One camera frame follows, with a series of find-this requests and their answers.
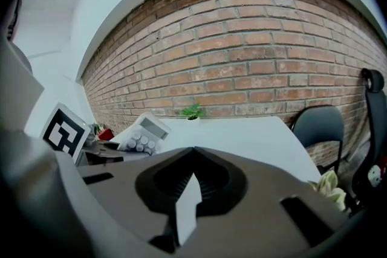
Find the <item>black chair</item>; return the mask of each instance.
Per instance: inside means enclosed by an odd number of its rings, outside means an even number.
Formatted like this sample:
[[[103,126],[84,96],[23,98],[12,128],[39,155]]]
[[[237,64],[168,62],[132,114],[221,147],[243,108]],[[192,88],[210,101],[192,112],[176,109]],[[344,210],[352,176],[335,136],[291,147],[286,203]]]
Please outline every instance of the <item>black chair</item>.
[[[375,192],[368,180],[368,172],[379,159],[387,134],[387,105],[386,95],[382,90],[385,85],[382,74],[377,70],[363,69],[362,77],[366,85],[365,97],[371,138],[368,154],[353,176],[352,190],[364,204]]]
[[[338,141],[337,160],[325,167],[317,166],[321,174],[333,166],[337,173],[343,148],[344,122],[336,107],[323,105],[302,110],[291,125],[291,130],[305,148],[316,143]]]

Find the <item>white pot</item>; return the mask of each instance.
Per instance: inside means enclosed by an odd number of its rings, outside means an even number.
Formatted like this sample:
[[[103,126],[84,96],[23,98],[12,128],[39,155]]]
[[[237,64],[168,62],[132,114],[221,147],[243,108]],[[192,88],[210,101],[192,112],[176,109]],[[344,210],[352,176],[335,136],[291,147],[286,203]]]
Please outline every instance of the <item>white pot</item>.
[[[188,118],[186,118],[186,122],[189,126],[192,126],[192,127],[197,127],[199,126],[200,124],[200,117],[194,119],[194,120],[189,120]]]

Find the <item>small potted plant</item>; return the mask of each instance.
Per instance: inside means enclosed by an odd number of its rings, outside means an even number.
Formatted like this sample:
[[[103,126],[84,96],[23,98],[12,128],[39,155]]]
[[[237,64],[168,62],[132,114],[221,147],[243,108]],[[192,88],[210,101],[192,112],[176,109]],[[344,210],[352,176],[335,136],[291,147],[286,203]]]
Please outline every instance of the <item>small potted plant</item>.
[[[196,103],[188,108],[181,110],[180,115],[187,118],[187,122],[192,125],[200,123],[200,117],[204,115],[203,109],[199,108],[199,103]]]

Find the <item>white table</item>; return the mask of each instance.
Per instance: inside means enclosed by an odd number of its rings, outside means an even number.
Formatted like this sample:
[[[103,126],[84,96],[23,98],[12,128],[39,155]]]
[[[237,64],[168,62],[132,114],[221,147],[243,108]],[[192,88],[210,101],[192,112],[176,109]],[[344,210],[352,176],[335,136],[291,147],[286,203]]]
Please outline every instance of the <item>white table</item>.
[[[197,127],[185,119],[160,120],[171,129],[161,144],[162,152],[179,147],[208,147],[271,164],[301,181],[318,181],[321,177],[307,151],[278,117],[204,119]],[[129,128],[112,141],[120,143],[128,136]]]

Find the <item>chair backrest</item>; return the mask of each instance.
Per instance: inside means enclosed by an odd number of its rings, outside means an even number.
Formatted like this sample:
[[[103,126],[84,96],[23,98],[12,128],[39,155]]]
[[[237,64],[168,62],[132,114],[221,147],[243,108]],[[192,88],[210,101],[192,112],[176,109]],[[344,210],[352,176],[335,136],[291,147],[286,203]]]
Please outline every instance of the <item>chair backrest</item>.
[[[380,156],[383,142],[387,135],[387,104],[386,95],[383,92],[385,85],[382,74],[377,70],[363,69],[362,76],[365,79],[369,130],[371,131],[370,147],[368,154],[353,178],[353,190],[359,195],[359,190],[367,191],[366,185],[360,189],[359,183],[368,179],[368,171]]]
[[[312,106],[298,113],[291,130],[304,147],[320,142],[344,139],[344,122],[340,111],[331,105]]]

